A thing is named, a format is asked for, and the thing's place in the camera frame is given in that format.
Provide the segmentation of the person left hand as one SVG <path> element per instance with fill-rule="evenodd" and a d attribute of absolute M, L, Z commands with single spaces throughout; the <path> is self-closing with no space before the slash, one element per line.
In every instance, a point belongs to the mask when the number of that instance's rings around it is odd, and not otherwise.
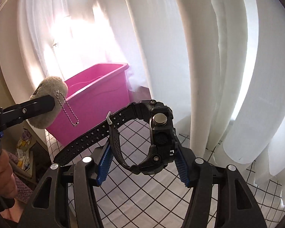
<path fill-rule="evenodd" d="M 0 154 L 0 197 L 14 200 L 18 190 L 8 153 L 2 149 Z"/>

